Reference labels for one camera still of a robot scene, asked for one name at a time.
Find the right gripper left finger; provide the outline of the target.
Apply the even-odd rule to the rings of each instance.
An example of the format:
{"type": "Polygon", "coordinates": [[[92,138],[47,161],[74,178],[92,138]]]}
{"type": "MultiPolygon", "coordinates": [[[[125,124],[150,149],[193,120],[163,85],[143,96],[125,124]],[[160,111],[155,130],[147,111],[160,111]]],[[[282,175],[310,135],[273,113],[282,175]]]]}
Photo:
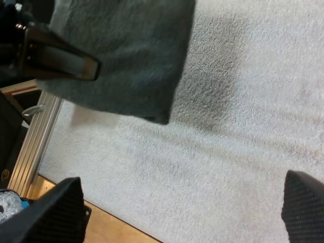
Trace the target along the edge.
{"type": "Polygon", "coordinates": [[[84,242],[91,209],[79,177],[67,178],[37,200],[19,197],[21,209],[1,213],[1,242],[84,242]]]}

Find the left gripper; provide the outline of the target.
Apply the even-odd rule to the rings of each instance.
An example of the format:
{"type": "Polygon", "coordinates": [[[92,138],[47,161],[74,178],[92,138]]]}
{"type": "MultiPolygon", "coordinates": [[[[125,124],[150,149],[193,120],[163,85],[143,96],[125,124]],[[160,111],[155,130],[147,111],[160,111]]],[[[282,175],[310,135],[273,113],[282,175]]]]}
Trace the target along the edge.
{"type": "Polygon", "coordinates": [[[13,54],[1,52],[1,87],[37,79],[75,79],[95,81],[101,62],[72,46],[46,25],[26,25],[38,21],[49,24],[54,1],[1,1],[1,45],[19,46],[19,70],[13,54]]]}

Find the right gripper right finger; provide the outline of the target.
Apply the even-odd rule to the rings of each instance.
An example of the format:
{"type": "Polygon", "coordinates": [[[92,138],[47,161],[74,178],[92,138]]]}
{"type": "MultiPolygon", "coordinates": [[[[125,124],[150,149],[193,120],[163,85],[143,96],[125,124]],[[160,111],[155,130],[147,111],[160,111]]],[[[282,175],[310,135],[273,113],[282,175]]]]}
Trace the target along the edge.
{"type": "Polygon", "coordinates": [[[289,170],[281,218],[290,242],[323,242],[323,183],[304,172],[289,170]]]}

